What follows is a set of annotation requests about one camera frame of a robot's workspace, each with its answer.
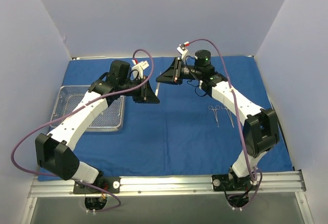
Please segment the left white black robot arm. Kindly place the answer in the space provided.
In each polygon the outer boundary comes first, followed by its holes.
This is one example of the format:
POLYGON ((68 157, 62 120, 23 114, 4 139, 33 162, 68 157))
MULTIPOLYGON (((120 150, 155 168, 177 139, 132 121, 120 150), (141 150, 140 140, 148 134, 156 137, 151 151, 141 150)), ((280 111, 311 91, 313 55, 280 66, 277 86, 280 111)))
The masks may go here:
POLYGON ((132 97, 135 103, 160 103, 145 78, 130 80, 108 76, 106 80, 98 79, 72 115, 48 134, 41 133, 36 137, 37 164, 63 180, 82 181, 90 192, 99 192, 104 185, 100 170, 80 161, 73 151, 88 126, 122 95, 132 97))

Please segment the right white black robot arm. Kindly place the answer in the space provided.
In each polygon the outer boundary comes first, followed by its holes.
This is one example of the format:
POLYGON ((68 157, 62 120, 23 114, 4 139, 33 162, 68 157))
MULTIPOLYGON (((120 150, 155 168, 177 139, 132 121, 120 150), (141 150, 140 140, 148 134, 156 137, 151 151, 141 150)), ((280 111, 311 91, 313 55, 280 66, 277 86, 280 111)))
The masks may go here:
POLYGON ((241 134, 242 152, 232 165, 227 179, 235 190, 246 183, 246 176, 256 181, 257 164, 279 142, 277 114, 272 108, 264 109, 235 89, 226 75, 218 73, 209 58, 195 59, 193 66, 177 57, 167 70, 156 78, 158 83, 180 85, 183 80, 196 80, 206 95, 220 102, 237 119, 241 134))

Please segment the steel forceps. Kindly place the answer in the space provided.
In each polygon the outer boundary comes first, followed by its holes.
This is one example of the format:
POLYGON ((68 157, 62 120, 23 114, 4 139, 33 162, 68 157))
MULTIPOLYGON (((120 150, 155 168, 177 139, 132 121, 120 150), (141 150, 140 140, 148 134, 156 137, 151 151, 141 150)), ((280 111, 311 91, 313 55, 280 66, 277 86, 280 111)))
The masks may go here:
POLYGON ((215 106, 209 105, 208 109, 213 112, 216 123, 217 123, 217 127, 219 127, 219 119, 218 119, 217 111, 220 110, 220 105, 215 105, 215 106))
POLYGON ((229 120, 231 122, 232 128, 234 128, 234 122, 233 122, 233 119, 232 119, 232 113, 231 113, 231 111, 225 105, 223 105, 223 104, 220 107, 221 107, 222 110, 225 110, 227 112, 227 115, 228 115, 229 120))

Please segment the wire mesh instrument tray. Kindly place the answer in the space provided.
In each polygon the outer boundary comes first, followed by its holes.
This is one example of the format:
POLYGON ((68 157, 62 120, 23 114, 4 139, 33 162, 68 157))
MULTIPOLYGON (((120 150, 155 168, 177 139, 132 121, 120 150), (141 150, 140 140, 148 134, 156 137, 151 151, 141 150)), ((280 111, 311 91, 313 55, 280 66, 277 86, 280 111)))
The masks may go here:
MULTIPOLYGON (((88 90, 87 85, 62 86, 59 90, 51 120, 71 113, 82 101, 88 90)), ((115 100, 110 107, 102 111, 86 129, 87 132, 114 132, 121 129, 124 122, 125 97, 115 100)))

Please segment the blue surgical wrap cloth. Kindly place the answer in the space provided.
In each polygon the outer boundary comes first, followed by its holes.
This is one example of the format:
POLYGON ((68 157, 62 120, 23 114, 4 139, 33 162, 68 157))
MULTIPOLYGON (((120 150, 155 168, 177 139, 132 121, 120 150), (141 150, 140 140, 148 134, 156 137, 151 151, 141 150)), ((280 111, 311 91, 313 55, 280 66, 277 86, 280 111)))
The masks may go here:
MULTIPOLYGON (((233 86, 251 102, 271 108, 255 60, 224 56, 233 86)), ((90 85, 109 71, 111 59, 74 60, 68 64, 62 86, 90 85)), ((160 84, 160 104, 136 104, 127 97, 124 123, 117 132, 87 132, 77 143, 79 160, 106 176, 165 176, 225 174, 238 158, 240 143, 226 110, 215 115, 208 106, 220 103, 199 97, 195 87, 160 84)), ((283 139, 259 162, 263 172, 291 171, 292 162, 283 139)))

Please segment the steel tweezers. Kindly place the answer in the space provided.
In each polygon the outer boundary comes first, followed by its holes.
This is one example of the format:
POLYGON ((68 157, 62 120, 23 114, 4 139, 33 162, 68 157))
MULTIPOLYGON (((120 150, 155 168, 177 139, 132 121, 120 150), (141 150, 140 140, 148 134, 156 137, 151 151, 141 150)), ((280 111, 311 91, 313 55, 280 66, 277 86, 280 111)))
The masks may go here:
POLYGON ((155 95, 156 97, 158 97, 158 93, 159 93, 159 87, 160 87, 160 83, 157 82, 157 85, 156 85, 156 90, 155 90, 155 95))

